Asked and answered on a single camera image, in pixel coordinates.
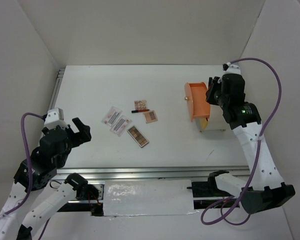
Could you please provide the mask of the orange drawer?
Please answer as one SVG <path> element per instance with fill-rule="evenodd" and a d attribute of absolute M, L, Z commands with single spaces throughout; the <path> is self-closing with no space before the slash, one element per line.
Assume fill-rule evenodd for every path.
<path fill-rule="evenodd" d="M 184 85 L 184 90 L 190 121 L 209 119 L 211 106 L 206 101 L 206 93 L 208 91 L 206 84 L 204 82 L 187 82 Z"/>

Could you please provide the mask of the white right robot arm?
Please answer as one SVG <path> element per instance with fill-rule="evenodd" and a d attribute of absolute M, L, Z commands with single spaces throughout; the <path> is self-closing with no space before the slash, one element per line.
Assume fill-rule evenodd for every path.
<path fill-rule="evenodd" d="M 213 196 L 227 192 L 252 215 L 282 206 L 296 192 L 277 170 L 264 137 L 265 124 L 257 107 L 245 97 L 245 80 L 240 74 L 209 78 L 206 101 L 221 108 L 243 149 L 250 176 L 243 181 L 226 170 L 215 171 L 208 177 L 207 189 Z"/>

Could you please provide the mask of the red lip gloss tube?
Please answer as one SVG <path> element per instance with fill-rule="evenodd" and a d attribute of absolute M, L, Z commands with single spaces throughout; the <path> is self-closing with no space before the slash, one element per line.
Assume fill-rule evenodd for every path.
<path fill-rule="evenodd" d="M 148 111 L 150 111 L 150 109 L 135 109 L 135 110 L 132 110 L 131 113 L 135 114 L 135 113 L 143 113 L 143 112 L 148 112 Z"/>

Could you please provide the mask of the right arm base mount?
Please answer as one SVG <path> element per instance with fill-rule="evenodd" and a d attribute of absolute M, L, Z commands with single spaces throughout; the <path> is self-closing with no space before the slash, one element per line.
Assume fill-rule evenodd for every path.
<path fill-rule="evenodd" d="M 195 210 L 205 209 L 209 205 L 231 196 L 225 191 L 213 189 L 207 181 L 192 181 L 186 189 L 192 191 Z"/>

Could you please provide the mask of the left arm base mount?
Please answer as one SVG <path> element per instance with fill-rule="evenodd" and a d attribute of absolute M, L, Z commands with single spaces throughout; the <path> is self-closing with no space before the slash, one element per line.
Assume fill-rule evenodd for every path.
<path fill-rule="evenodd" d="M 88 184 L 84 196 L 68 201 L 58 212 L 86 212 L 94 217 L 103 217 L 104 184 Z"/>

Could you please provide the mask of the yellow drawer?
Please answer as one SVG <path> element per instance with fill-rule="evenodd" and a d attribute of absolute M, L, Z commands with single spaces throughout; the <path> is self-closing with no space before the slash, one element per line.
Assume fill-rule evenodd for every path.
<path fill-rule="evenodd" d="M 208 126 L 209 124 L 209 119 L 208 118 L 196 118 L 195 119 L 196 126 L 199 130 L 200 133 L 202 133 Z"/>

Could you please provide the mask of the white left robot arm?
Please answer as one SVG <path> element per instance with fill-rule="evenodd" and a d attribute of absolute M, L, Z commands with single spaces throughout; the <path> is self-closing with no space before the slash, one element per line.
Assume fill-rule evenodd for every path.
<path fill-rule="evenodd" d="M 0 240 L 30 240 L 68 201 L 81 200 L 88 194 L 88 181 L 78 173 L 71 173 L 59 188 L 36 208 L 32 205 L 47 184 L 57 175 L 73 148 L 91 141 L 90 127 L 76 117 L 70 125 L 59 124 L 42 129 L 39 145 L 26 152 L 26 159 L 20 164 L 11 191 L 0 211 Z"/>

